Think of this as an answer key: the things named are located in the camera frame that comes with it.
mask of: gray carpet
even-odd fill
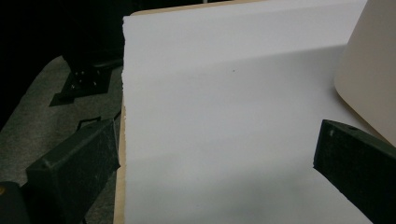
[[[23,185],[25,169],[71,136],[82,119],[112,119],[121,109],[122,67],[113,70],[108,93],[77,98],[71,105],[49,107],[70,72],[62,57],[52,60],[36,77],[0,132],[0,181]],[[119,135],[120,118],[116,120]],[[112,223],[116,174],[88,212],[88,223]]]

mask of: wooden edge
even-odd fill
[[[148,14],[154,14],[154,13],[180,11],[180,10],[196,9],[196,8],[203,8],[203,7],[219,7],[219,6],[227,6],[227,5],[242,4],[242,3],[249,3],[249,2],[260,2],[260,1],[262,1],[262,0],[233,0],[233,1],[226,1],[226,2],[190,5],[190,6],[184,6],[184,7],[166,7],[166,8],[152,9],[152,10],[137,11],[137,12],[133,13],[132,15],[133,16],[148,15]]]
[[[119,141],[119,160],[120,168],[117,170],[116,180],[116,195],[114,199],[114,217],[113,223],[123,224],[124,208],[125,208],[125,172],[126,172],[126,158],[125,158],[125,106],[122,98],[122,109],[120,115],[120,141]]]

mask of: beige panel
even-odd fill
[[[396,146],[396,1],[369,0],[335,77],[341,97]]]

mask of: dark background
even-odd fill
[[[71,69],[123,55],[122,18],[200,0],[21,0],[0,3],[0,129],[43,67],[63,55]]]

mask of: black object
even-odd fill
[[[162,7],[181,7],[187,5],[202,4],[202,0],[134,0],[136,11],[149,10]]]
[[[215,3],[215,2],[228,2],[231,0],[207,0],[207,3]]]
[[[20,186],[17,183],[0,182],[0,223],[29,224]]]
[[[78,97],[108,92],[111,69],[71,72],[62,91],[56,93],[49,106],[73,104]]]
[[[93,121],[100,121],[102,119],[102,117],[96,117],[96,118],[93,118],[93,119],[82,119],[82,120],[80,120],[79,122],[78,122],[78,126],[77,126],[77,131],[78,130],[80,130],[81,129],[81,127],[82,127],[82,124],[83,123],[86,123],[86,122],[93,122]]]
[[[26,169],[33,224],[77,224],[120,165],[114,121],[84,126]]]
[[[396,148],[355,127],[323,120],[314,168],[374,223],[396,223]]]

